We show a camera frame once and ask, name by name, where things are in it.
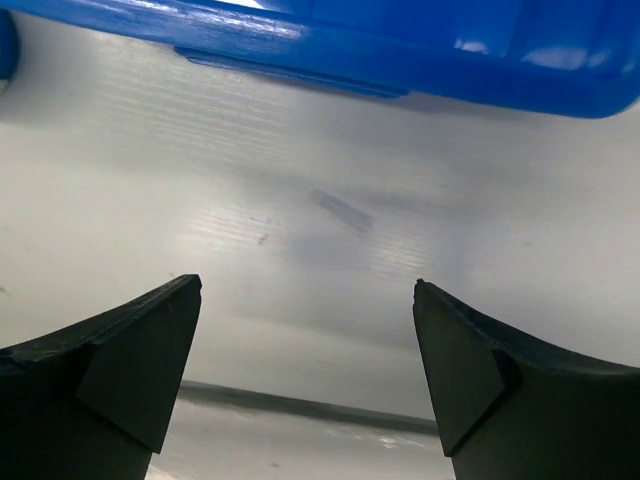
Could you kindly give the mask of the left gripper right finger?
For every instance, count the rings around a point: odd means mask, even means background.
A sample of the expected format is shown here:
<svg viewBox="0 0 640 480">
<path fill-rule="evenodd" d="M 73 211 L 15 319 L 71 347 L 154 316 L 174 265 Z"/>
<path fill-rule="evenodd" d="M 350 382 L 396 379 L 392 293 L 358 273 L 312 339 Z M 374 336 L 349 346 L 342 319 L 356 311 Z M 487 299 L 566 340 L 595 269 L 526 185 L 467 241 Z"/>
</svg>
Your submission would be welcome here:
<svg viewBox="0 0 640 480">
<path fill-rule="evenodd" d="M 538 339 L 422 280 L 413 317 L 457 478 L 638 477 L 637 368 Z"/>
</svg>

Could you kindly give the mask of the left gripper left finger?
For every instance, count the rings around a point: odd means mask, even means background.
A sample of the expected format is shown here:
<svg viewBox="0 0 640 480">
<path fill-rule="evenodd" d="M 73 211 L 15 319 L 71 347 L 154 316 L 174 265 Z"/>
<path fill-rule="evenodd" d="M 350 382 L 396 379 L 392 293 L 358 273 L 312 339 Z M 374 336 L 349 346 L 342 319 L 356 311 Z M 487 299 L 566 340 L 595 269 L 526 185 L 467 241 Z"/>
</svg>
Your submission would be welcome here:
<svg viewBox="0 0 640 480">
<path fill-rule="evenodd" d="M 201 308 L 196 274 L 1 351 L 4 479 L 142 479 Z"/>
</svg>

